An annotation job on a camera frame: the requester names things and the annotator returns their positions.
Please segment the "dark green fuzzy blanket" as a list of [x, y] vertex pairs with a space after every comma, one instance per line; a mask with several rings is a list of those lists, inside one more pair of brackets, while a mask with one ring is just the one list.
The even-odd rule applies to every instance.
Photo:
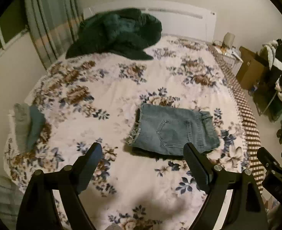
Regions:
[[162, 23], [137, 8], [100, 12], [80, 23], [78, 39], [66, 59], [93, 53], [113, 53], [131, 60], [152, 60], [144, 49], [162, 35]]

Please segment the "folded grey cloth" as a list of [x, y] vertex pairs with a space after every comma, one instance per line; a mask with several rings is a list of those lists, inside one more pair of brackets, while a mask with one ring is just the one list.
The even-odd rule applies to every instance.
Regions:
[[15, 136], [19, 152], [27, 150], [28, 134], [30, 131], [30, 108], [26, 103], [14, 105]]

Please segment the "chair with clothes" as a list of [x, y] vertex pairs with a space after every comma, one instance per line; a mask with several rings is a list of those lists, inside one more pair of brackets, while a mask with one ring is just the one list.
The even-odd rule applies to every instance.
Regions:
[[268, 61], [268, 68], [263, 72], [258, 82], [256, 104], [260, 107], [261, 114], [267, 113], [271, 121], [276, 121], [282, 115], [282, 87], [279, 80], [274, 81], [274, 74], [270, 70], [274, 61], [277, 40], [271, 40], [262, 45], [258, 53], [263, 59]]

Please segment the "cream cylindrical lamp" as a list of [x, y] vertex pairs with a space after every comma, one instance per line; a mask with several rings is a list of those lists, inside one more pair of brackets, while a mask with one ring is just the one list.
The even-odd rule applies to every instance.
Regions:
[[223, 38], [223, 46], [225, 48], [231, 49], [233, 46], [234, 40], [235, 40], [235, 35], [230, 32], [227, 32]]

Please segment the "white headboard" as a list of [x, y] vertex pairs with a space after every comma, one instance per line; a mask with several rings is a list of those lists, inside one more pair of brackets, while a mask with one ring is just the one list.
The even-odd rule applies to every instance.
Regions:
[[161, 21], [163, 34], [213, 41], [216, 13], [189, 4], [158, 0], [117, 0], [84, 8], [83, 18], [124, 8], [138, 8], [153, 15]]

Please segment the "folded teal cloth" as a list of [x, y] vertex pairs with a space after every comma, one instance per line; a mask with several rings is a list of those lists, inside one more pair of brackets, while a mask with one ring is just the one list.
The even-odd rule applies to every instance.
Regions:
[[45, 125], [45, 116], [35, 106], [30, 106], [30, 130], [27, 140], [28, 151], [32, 150], [40, 137], [41, 131]]

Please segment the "striped curtain lower part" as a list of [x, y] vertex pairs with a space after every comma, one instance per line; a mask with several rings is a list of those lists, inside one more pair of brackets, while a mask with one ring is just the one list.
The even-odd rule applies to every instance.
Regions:
[[0, 219], [8, 229], [16, 229], [23, 193], [7, 177], [0, 175]]

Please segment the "white nightstand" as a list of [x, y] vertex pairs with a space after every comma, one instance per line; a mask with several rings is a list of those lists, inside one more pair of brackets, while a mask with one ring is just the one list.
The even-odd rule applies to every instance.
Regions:
[[241, 68], [241, 65], [243, 64], [243, 60], [241, 59], [240, 55], [238, 55], [234, 49], [222, 48], [216, 44], [214, 44], [214, 47], [231, 69], [234, 76], [236, 76]]

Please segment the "brown cardboard box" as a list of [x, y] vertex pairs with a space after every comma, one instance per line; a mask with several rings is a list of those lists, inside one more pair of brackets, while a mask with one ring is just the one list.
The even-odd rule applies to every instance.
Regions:
[[239, 51], [243, 63], [236, 78], [242, 89], [249, 90], [261, 79], [263, 72], [268, 68], [268, 61], [243, 46], [240, 46]]

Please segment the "light blue denim shorts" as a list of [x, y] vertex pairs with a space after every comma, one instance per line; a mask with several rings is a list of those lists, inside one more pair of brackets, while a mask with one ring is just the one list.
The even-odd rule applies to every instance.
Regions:
[[164, 156], [183, 156], [187, 143], [192, 143], [200, 153], [220, 146], [210, 112], [152, 104], [142, 104], [137, 110], [126, 142]]

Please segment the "green striped curtain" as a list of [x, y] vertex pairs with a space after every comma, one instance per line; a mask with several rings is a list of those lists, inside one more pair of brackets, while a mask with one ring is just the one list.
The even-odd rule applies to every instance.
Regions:
[[78, 38], [78, 0], [25, 0], [25, 8], [33, 44], [48, 69]]

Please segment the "checkered bed side cover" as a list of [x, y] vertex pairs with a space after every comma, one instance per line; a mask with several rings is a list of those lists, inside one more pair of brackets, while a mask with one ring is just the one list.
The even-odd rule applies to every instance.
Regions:
[[261, 140], [253, 111], [247, 101], [243, 89], [241, 88], [234, 74], [231, 72], [231, 69], [228, 67], [227, 63], [223, 60], [223, 57], [218, 53], [212, 44], [208, 43], [207, 46], [222, 70], [224, 77], [226, 78], [227, 85], [231, 90], [231, 94], [235, 99], [245, 134], [244, 139], [247, 146], [246, 153], [248, 155], [248, 168], [251, 170], [254, 176], [260, 193], [263, 193], [264, 187], [262, 182], [264, 180], [264, 166], [257, 158], [257, 151], [261, 147]]

